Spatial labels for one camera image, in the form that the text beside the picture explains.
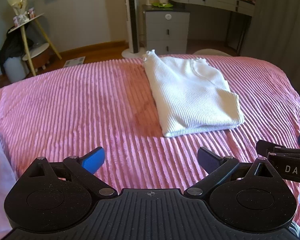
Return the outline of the white ribbed knit sweater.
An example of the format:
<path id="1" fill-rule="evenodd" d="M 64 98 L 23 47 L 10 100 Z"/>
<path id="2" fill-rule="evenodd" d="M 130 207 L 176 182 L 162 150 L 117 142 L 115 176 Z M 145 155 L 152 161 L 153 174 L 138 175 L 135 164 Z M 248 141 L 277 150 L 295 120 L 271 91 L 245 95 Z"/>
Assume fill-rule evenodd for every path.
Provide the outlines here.
<path id="1" fill-rule="evenodd" d="M 221 131 L 243 124 L 239 96 L 205 58 L 158 57 L 151 50 L 142 60 L 163 136 Z"/>

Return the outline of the pink ribbed plush bedspread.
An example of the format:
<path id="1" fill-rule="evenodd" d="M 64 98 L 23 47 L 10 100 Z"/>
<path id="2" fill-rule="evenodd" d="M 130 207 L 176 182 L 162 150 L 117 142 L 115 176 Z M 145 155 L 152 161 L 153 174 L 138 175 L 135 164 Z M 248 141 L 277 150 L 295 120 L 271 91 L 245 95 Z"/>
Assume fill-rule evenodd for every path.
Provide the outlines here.
<path id="1" fill-rule="evenodd" d="M 14 173 L 41 154 L 60 161 L 102 146 L 97 176 L 115 188 L 185 189 L 205 175 L 200 146 L 242 161 L 256 157 L 260 139 L 297 146 L 300 96 L 281 69 L 249 57 L 206 60 L 239 96 L 238 128 L 164 137 L 140 59 L 60 69 L 0 89 L 0 141 Z"/>

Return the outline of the white bathroom scale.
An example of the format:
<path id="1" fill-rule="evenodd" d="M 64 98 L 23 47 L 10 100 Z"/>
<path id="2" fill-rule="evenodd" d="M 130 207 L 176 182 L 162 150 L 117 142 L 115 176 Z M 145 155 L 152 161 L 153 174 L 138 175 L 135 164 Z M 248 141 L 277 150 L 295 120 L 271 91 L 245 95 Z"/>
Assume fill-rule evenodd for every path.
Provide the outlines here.
<path id="1" fill-rule="evenodd" d="M 78 58 L 75 58 L 75 59 L 70 59 L 70 60 L 67 60 L 63 66 L 63 68 L 68 68 L 68 67 L 73 67 L 73 66 L 76 66 L 76 65 L 81 65 L 83 64 L 85 61 L 85 56 L 82 56 L 82 57 L 78 57 Z"/>

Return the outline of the white waste bin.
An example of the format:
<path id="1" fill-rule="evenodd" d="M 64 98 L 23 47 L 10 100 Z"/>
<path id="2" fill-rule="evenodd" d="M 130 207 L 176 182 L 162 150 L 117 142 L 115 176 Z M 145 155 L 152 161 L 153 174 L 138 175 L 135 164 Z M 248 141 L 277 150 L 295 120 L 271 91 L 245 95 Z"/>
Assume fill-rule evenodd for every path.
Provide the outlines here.
<path id="1" fill-rule="evenodd" d="M 27 64 L 21 57 L 9 57 L 4 63 L 4 70 L 10 83 L 21 81 L 29 74 Z"/>

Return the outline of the white tower fan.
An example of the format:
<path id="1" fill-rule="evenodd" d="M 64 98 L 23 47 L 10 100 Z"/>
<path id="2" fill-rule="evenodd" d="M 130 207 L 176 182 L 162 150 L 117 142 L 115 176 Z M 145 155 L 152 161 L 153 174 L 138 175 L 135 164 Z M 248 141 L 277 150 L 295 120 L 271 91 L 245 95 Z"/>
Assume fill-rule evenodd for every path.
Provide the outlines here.
<path id="1" fill-rule="evenodd" d="M 138 32 L 138 8 L 136 0 L 125 0 L 127 11 L 128 49 L 122 52 L 125 59 L 142 57 L 145 48 L 140 46 Z"/>

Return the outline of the grey drawer nightstand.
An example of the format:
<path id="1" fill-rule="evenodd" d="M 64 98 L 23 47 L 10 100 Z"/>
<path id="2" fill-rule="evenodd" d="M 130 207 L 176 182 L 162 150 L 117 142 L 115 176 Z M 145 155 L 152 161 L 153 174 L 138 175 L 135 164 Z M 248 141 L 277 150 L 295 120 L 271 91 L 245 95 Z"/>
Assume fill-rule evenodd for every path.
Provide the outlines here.
<path id="1" fill-rule="evenodd" d="M 158 55 L 185 54 L 190 12 L 182 8 L 143 5 L 143 32 L 146 50 Z"/>

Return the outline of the yellow legged side shelf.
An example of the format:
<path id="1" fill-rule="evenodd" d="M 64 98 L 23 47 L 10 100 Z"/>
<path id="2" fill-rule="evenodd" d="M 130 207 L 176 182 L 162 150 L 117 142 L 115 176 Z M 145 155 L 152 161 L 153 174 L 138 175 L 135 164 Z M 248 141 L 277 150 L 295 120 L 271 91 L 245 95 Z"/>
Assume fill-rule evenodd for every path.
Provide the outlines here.
<path id="1" fill-rule="evenodd" d="M 27 64 L 32 76 L 36 76 L 39 69 L 46 69 L 52 55 L 59 60 L 62 56 L 40 22 L 45 14 L 41 13 L 34 17 L 28 14 L 27 16 L 26 22 L 11 27 L 6 34 L 9 38 L 14 37 L 14 42 L 17 38 L 21 39 L 24 48 L 21 59 Z"/>

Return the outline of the grey vanity desk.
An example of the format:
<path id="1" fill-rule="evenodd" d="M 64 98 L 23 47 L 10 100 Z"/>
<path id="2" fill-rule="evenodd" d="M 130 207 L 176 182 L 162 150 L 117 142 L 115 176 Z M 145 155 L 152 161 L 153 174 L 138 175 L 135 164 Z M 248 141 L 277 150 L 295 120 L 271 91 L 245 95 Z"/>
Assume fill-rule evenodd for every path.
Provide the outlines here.
<path id="1" fill-rule="evenodd" d="M 235 29 L 235 23 L 242 20 L 240 27 L 239 40 L 236 52 L 239 54 L 242 50 L 245 35 L 251 24 L 255 5 L 253 2 L 245 0 L 170 0 L 173 3 L 184 7 L 187 4 L 201 5 L 209 8 L 215 8 L 227 11 L 229 13 L 224 45 L 229 45 L 230 31 Z"/>

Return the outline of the wrapped flower bouquet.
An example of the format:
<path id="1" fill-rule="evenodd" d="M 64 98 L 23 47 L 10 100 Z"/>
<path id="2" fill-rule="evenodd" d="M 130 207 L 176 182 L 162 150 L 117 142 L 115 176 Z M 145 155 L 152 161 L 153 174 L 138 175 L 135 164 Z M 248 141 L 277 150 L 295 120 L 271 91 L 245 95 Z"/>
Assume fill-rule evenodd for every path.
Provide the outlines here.
<path id="1" fill-rule="evenodd" d="M 29 7 L 29 0 L 7 0 L 7 2 L 15 13 L 13 18 L 15 27 L 19 27 L 36 17 L 34 8 Z"/>

